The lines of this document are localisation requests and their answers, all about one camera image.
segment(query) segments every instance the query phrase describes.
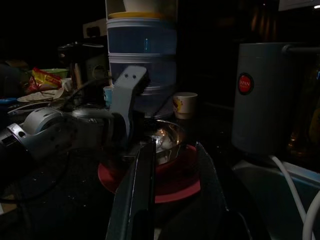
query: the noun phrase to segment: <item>dark background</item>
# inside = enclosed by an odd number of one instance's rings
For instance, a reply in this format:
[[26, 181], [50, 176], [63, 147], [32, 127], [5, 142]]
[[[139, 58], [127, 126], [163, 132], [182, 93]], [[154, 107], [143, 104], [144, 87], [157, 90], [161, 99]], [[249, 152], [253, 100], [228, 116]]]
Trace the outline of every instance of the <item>dark background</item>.
[[[277, 0], [179, 2], [177, 64], [182, 90], [232, 107], [238, 48], [252, 42], [317, 42], [320, 10], [278, 12]], [[106, 17], [104, 0], [1, 3], [0, 59], [62, 67], [57, 47], [83, 41], [82, 24]], [[107, 43], [106, 37], [95, 41]]]

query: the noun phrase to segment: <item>kitchen counter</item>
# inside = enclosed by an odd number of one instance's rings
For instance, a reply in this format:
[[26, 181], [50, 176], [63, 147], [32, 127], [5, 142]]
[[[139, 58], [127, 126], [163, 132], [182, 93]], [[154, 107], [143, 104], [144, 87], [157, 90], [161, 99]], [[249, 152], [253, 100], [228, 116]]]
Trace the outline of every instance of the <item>kitchen counter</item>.
[[[169, 121], [185, 128], [187, 143], [202, 143], [212, 158], [219, 157], [232, 167], [246, 157], [231, 144], [232, 119], [232, 109], [203, 104], [198, 107], [193, 119], [180, 120], [172, 117]], [[54, 184], [65, 167], [65, 157], [51, 159], [45, 166], [21, 180], [18, 183], [20, 197], [32, 197]], [[20, 239], [105, 238], [114, 195], [103, 188], [98, 179], [97, 159], [98, 156], [90, 151], [72, 153], [61, 182], [48, 194], [20, 205], [24, 219], [24, 223], [20, 225], [24, 238]], [[157, 204], [155, 226], [163, 228], [172, 219], [177, 221], [181, 217], [186, 218], [189, 213], [186, 209], [197, 212], [197, 202], [199, 194], [176, 202]], [[12, 239], [10, 229], [8, 231], [7, 238], [1, 239]]]

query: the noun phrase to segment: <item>bottle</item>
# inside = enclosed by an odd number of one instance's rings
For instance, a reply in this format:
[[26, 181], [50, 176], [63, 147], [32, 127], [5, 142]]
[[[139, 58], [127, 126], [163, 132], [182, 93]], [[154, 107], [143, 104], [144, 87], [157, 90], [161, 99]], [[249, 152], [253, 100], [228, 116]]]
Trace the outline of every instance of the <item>bottle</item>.
[[303, 83], [287, 150], [293, 157], [311, 157], [320, 150], [320, 55]]

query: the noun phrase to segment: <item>metal bowl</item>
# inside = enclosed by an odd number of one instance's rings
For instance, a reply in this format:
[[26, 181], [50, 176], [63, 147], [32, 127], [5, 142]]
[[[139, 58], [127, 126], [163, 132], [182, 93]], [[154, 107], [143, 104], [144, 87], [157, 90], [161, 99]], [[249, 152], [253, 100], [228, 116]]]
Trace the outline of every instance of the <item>metal bowl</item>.
[[144, 135], [155, 139], [158, 165], [175, 160], [186, 148], [186, 132], [169, 121], [156, 120], [147, 124]]

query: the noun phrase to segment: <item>snack bag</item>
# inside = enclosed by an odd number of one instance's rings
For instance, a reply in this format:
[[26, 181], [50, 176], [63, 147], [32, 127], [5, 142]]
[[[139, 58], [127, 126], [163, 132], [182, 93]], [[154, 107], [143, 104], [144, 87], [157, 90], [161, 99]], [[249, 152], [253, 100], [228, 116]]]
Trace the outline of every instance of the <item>snack bag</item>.
[[42, 71], [36, 67], [32, 69], [32, 76], [29, 79], [27, 94], [35, 92], [54, 90], [61, 88], [61, 78], [51, 73]]

